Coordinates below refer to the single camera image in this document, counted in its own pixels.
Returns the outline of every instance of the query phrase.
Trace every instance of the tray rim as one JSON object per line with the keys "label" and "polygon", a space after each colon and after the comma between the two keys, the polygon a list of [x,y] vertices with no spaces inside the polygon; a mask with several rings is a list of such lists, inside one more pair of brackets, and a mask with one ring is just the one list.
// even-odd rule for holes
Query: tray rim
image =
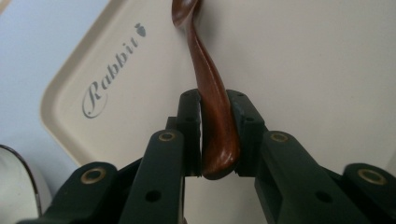
{"label": "tray rim", "polygon": [[61,68],[54,75],[52,80],[47,85],[44,93],[41,97],[39,115],[40,122],[44,126],[47,133],[63,148],[64,152],[72,159],[72,161],[77,165],[82,165],[88,162],[88,157],[84,155],[82,151],[74,150],[73,153],[68,150],[68,148],[79,148],[78,143],[72,140],[72,138],[62,132],[59,125],[59,120],[54,116],[54,110],[56,109],[56,103],[54,100],[60,94],[57,91],[57,87],[62,86],[68,78],[69,74],[72,74],[72,70],[75,69],[76,65],[85,57],[91,46],[94,44],[96,38],[103,31],[103,27],[109,23],[109,17],[113,16],[124,4],[123,1],[109,1],[102,12],[99,14],[97,19],[80,39],[78,44],[72,50],[72,53],[64,61]]}

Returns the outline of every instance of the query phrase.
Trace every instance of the brass screw insert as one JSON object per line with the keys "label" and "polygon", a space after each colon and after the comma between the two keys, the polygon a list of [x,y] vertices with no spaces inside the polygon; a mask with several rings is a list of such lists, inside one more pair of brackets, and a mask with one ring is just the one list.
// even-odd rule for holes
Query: brass screw insert
{"label": "brass screw insert", "polygon": [[273,133],[271,134],[271,139],[280,143],[287,142],[289,140],[289,138],[283,133]]}
{"label": "brass screw insert", "polygon": [[91,170],[86,171],[81,176],[81,182],[83,184],[94,184],[101,181],[106,176],[106,170],[102,167],[92,168]]}
{"label": "brass screw insert", "polygon": [[387,179],[379,172],[370,169],[359,169],[358,175],[365,181],[375,185],[386,185]]}
{"label": "brass screw insert", "polygon": [[161,133],[158,138],[163,142],[169,142],[172,141],[174,138],[176,138],[176,135],[174,133],[167,132],[167,133]]}

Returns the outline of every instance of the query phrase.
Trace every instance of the wooden utensil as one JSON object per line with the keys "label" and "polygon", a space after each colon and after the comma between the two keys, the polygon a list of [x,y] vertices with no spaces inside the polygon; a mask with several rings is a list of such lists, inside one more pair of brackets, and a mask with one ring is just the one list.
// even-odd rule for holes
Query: wooden utensil
{"label": "wooden utensil", "polygon": [[238,163],[239,136],[219,72],[195,30],[194,17],[200,5],[200,0],[174,0],[172,20],[186,33],[202,99],[202,174],[207,179],[220,179]]}

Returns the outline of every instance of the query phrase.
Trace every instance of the curved wooden handle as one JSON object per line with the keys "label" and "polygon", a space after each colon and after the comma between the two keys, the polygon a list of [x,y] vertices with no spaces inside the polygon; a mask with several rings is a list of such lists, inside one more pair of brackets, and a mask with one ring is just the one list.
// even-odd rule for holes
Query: curved wooden handle
{"label": "curved wooden handle", "polygon": [[199,1],[174,1],[173,21],[184,26],[192,63],[201,95],[203,118],[202,174],[207,179],[220,179],[235,168],[240,156],[239,136],[233,111],[218,69],[196,33],[193,23]]}

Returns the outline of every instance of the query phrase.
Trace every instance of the plastic tray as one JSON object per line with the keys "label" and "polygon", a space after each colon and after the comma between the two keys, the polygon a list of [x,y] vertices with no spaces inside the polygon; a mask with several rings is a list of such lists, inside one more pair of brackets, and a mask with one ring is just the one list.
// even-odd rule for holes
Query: plastic tray
{"label": "plastic tray", "polygon": [[[110,1],[49,84],[47,130],[78,163],[119,168],[196,88],[171,1]],[[393,1],[205,1],[197,24],[227,89],[270,130],[293,134],[324,167],[382,168],[396,147]],[[188,178],[189,223],[262,223],[253,180]]]}

